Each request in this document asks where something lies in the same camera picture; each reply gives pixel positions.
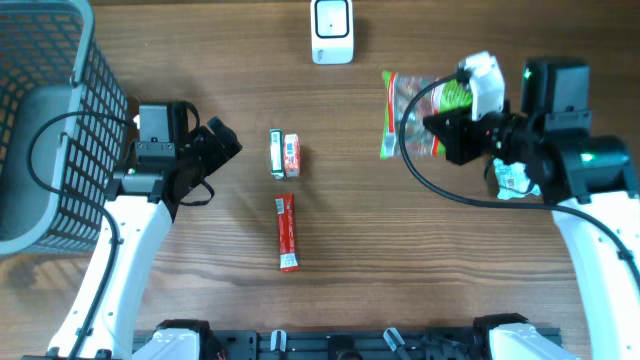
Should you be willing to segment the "green white small box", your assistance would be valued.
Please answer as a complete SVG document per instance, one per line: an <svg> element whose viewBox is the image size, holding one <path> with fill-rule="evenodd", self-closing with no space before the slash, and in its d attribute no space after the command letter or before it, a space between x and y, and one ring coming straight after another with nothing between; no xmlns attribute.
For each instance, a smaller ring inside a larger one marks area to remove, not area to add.
<svg viewBox="0 0 640 360"><path fill-rule="evenodd" d="M275 179L284 179L286 177L283 162L283 133L281 129L270 130L270 160L271 175Z"/></svg>

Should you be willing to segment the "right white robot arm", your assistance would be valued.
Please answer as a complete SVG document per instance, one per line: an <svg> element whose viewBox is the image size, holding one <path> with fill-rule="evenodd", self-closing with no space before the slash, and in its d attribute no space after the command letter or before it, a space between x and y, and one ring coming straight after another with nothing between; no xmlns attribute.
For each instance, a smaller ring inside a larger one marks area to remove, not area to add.
<svg viewBox="0 0 640 360"><path fill-rule="evenodd" d="M571 57L528 60L519 112L508 107L495 57L470 56L453 78L471 102L426 117L425 128L451 163L490 155L524 166L568 249L592 357L637 358L639 178L620 138L591 132L589 66Z"/></svg>

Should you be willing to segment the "orange Kleenex tissue pack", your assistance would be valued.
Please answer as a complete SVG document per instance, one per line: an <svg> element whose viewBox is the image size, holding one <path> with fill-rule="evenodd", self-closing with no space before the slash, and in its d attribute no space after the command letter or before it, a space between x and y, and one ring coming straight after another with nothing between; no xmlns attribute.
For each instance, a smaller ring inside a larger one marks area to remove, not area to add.
<svg viewBox="0 0 640 360"><path fill-rule="evenodd" d="M284 136L284 170L287 178L298 177L301 169L300 146L297 134Z"/></svg>

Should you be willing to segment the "red stick packet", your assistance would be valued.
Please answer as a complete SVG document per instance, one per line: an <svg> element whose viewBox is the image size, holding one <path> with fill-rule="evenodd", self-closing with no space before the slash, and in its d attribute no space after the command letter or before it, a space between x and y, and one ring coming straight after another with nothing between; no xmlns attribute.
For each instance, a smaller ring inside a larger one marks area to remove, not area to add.
<svg viewBox="0 0 640 360"><path fill-rule="evenodd" d="M279 257L281 272L295 272L300 269L296 255L294 198L292 194L279 194L275 198Z"/></svg>

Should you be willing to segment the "light blue tissue pack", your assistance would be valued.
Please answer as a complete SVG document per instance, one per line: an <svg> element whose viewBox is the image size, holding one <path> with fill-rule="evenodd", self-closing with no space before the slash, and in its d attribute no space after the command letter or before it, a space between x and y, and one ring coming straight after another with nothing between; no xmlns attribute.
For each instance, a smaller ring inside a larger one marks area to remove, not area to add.
<svg viewBox="0 0 640 360"><path fill-rule="evenodd" d="M501 159L494 159L492 165L498 184L498 199L510 200L541 195L539 186L527 176L523 163L506 164Z"/></svg>

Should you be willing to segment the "green gummy candy bag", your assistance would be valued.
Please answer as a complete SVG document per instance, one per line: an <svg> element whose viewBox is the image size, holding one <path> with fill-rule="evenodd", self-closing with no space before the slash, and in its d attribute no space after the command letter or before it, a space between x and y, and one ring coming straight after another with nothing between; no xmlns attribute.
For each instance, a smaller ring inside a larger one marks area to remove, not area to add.
<svg viewBox="0 0 640 360"><path fill-rule="evenodd" d="M386 89L386 106L380 158L400 158L401 152L397 135L400 122L411 100L420 90L430 85L434 78L391 71L384 71L382 78ZM471 102L471 91L456 80L440 85L422 97L408 115L405 128L408 154L411 157L444 157L446 153L444 144L425 129L423 118L457 108L469 107Z"/></svg>

